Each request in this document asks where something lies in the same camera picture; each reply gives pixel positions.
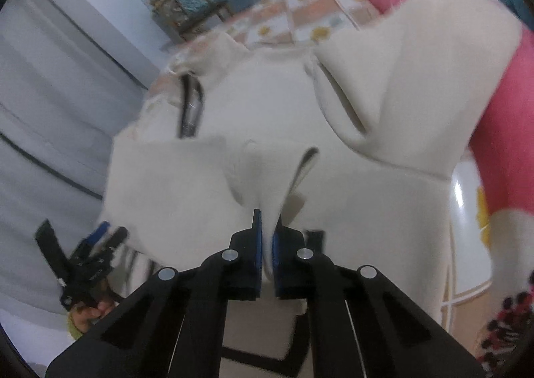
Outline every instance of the white wall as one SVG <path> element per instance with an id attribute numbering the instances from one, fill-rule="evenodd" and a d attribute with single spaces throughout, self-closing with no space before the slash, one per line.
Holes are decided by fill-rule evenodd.
<path id="1" fill-rule="evenodd" d="M 53 1 L 143 84 L 150 85 L 166 64 L 170 39 L 141 0 Z"/>

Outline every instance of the black tool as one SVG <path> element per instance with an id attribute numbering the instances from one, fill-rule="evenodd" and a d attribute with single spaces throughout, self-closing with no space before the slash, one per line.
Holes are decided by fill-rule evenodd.
<path id="1" fill-rule="evenodd" d="M 204 88 L 196 75 L 188 72 L 180 77 L 183 87 L 184 105 L 178 129 L 178 138 L 194 137 L 204 109 Z"/>
<path id="2" fill-rule="evenodd" d="M 98 298 L 102 294 L 99 283 L 111 270 L 111 260 L 117 247 L 127 237 L 125 228 L 118 228 L 101 245 L 100 249 L 91 254 L 97 242 L 106 234 L 109 223 L 102 223 L 91 235 L 84 238 L 76 247 L 70 258 L 67 258 L 55 236 L 55 231 L 46 220 L 35 233 L 35 240 L 50 268 L 61 286 L 61 305 L 68 311 L 78 304 L 96 308 Z M 107 287 L 106 294 L 114 301 L 122 297 Z"/>
<path id="3" fill-rule="evenodd" d="M 218 376 L 228 300 L 253 301 L 261 277 L 261 213 L 229 249 L 182 273 L 163 268 L 60 354 L 49 378 Z"/>
<path id="4" fill-rule="evenodd" d="M 308 302 L 316 377 L 485 376 L 469 352 L 375 267 L 336 266 L 302 233 L 280 224 L 273 267 L 277 296 Z"/>

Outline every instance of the gray fabric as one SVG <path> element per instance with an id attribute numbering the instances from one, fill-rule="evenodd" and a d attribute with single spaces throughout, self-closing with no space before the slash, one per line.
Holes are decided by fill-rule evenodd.
<path id="1" fill-rule="evenodd" d="M 143 91 L 48 0 L 8 0 L 0 13 L 0 131 L 33 157 L 99 194 L 111 137 Z M 71 252 L 100 200 L 0 141 L 0 308 L 12 297 L 62 313 L 58 284 L 33 234 L 49 218 Z"/>
<path id="2" fill-rule="evenodd" d="M 15 300 L 13 297 L 0 292 L 0 315 L 5 316 L 6 313 L 43 328 L 67 330 L 65 317 L 67 312 L 65 309 L 61 308 L 60 313 L 50 312 Z M 5 320 L 1 322 L 5 330 Z"/>
<path id="3" fill-rule="evenodd" d="M 144 91 L 49 0 L 8 0 L 0 27 L 0 131 L 102 194 L 111 138 Z"/>

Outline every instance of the yellow flower pattern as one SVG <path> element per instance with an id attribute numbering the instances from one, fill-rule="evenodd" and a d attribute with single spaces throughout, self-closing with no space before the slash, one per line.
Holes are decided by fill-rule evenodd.
<path id="1" fill-rule="evenodd" d="M 260 27 L 260 29 L 258 30 L 258 35 L 260 36 L 267 36 L 269 34 L 269 32 L 271 31 L 271 28 L 266 26 L 266 25 L 263 25 Z"/>
<path id="2" fill-rule="evenodd" d="M 476 214 L 476 221 L 479 224 L 480 240 L 488 249 L 491 247 L 491 230 L 490 230 L 490 211 L 488 210 L 488 203 L 486 202 L 486 195 L 482 187 L 476 190 L 476 203 L 478 211 Z"/>
<path id="3" fill-rule="evenodd" d="M 330 36 L 330 27 L 320 25 L 311 31 L 310 39 L 319 42 L 320 40 L 328 39 Z"/>

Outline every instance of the black stripe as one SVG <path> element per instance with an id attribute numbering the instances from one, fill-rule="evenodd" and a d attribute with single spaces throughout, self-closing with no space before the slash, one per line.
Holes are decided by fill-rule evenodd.
<path id="1" fill-rule="evenodd" d="M 310 328 L 308 312 L 295 318 L 293 337 L 287 354 L 283 360 L 239 351 L 233 348 L 222 348 L 221 357 L 265 371 L 294 378 L 298 376 L 310 346 Z"/>
<path id="2" fill-rule="evenodd" d="M 0 325 L 0 371 L 2 376 L 13 378 L 39 377 L 13 346 L 2 325 Z"/>
<path id="3" fill-rule="evenodd" d="M 22 155 L 30 163 L 42 168 L 44 171 L 46 171 L 47 173 L 49 173 L 52 176 L 54 176 L 54 178 L 57 178 L 60 181 L 63 181 L 65 183 L 69 184 L 71 187 L 74 187 L 78 191 L 81 191 L 81 192 L 91 196 L 92 198 L 95 198 L 95 199 L 98 199 L 98 200 L 102 200 L 103 199 L 103 197 L 100 194 L 98 194 L 98 193 L 96 193 L 96 192 L 94 192 L 92 190 L 89 190 L 87 187 L 84 187 L 83 185 L 79 184 L 78 182 L 74 182 L 72 179 L 67 178 L 64 174 L 61 174 L 60 172 L 58 172 L 57 170 L 54 170 L 49 165 L 47 165 L 47 164 L 43 163 L 42 161 L 40 161 L 39 159 L 35 158 L 33 155 L 31 155 L 28 152 L 26 152 L 24 149 L 22 149 L 20 146 L 18 146 L 15 142 L 13 142 L 9 137 L 7 137 L 2 132 L 0 132 L 0 139 L 3 140 L 5 143 L 7 143 L 9 146 L 11 146 L 15 151 L 17 151 L 20 155 Z"/>

